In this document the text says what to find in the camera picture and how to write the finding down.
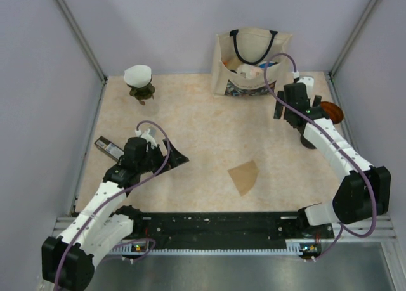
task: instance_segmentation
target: black bag handle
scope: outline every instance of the black bag handle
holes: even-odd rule
[[[239,33],[238,29],[237,29],[237,30],[232,30],[232,31],[230,31],[230,36],[232,36],[232,37],[233,37],[233,40],[234,40],[234,50],[235,50],[235,54],[237,55],[237,57],[239,58],[239,60],[240,60],[241,62],[243,62],[244,64],[248,64],[248,65],[257,65],[257,64],[261,63],[261,62],[264,60],[264,58],[268,55],[269,50],[271,50],[271,47],[272,47],[272,44],[273,44],[273,40],[274,40],[274,38],[275,38],[275,35],[278,34],[278,31],[269,30],[269,32],[271,32],[272,37],[271,37],[271,41],[269,42],[268,49],[265,51],[264,55],[263,55],[258,61],[251,62],[251,61],[246,61],[246,60],[244,60],[244,59],[241,57],[240,53],[239,53],[239,49],[238,49],[238,47],[237,47],[237,34]]]

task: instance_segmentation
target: items in bag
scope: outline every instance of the items in bag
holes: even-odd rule
[[[213,93],[226,96],[269,94],[265,87],[263,70],[256,68],[258,64],[265,67],[265,60],[272,54],[286,52],[291,36],[288,33],[259,28],[241,28],[216,35],[211,81]],[[237,74],[237,69],[242,64],[248,65],[240,68],[247,68],[245,77]],[[266,78],[274,86],[278,79],[285,78],[287,71],[289,66],[281,59],[268,68]]]
[[[271,67],[274,64],[277,64],[277,62],[270,61],[269,64],[268,64],[268,67]],[[266,65],[266,61],[262,61],[261,63],[258,64],[258,67],[264,69],[265,65]]]
[[[256,76],[264,73],[264,70],[262,68],[251,66],[248,64],[240,65],[236,71],[237,74],[248,80],[255,79]]]
[[[223,62],[224,66],[232,72],[236,72],[237,68],[242,64],[237,56],[234,56],[231,60]]]

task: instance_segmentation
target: orange object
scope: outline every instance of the orange object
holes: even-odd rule
[[[344,119],[343,111],[336,104],[323,101],[320,106],[327,112],[333,124],[339,124]]]
[[[227,61],[227,67],[228,70],[234,70],[236,71],[237,68],[242,65],[242,62],[239,60],[237,56],[234,56],[231,60]]]

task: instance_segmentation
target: canvas tote bag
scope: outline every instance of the canvas tote bag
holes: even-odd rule
[[[278,52],[286,52],[292,34],[258,28],[243,28],[216,35],[211,88],[214,94],[226,96],[257,96],[268,94],[263,74],[245,79],[227,69],[224,61],[237,56],[245,64],[257,65]],[[283,81],[289,71],[289,61],[279,56],[277,64],[268,67],[266,78],[273,89],[277,81]]]

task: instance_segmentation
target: beige floor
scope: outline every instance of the beige floor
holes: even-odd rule
[[[315,93],[331,101],[323,73],[305,74],[314,76]],[[124,147],[137,123],[148,119],[160,124],[190,161],[133,190],[125,204],[162,212],[279,211],[334,196],[338,181],[329,165],[317,150],[301,145],[286,121],[273,119],[271,96],[213,96],[209,74],[155,75],[153,84],[155,99],[143,107],[130,97],[122,77],[111,77],[93,141],[102,135]],[[259,168],[258,179],[241,197],[227,170],[250,160]],[[76,211],[83,210],[113,165],[91,147]]]

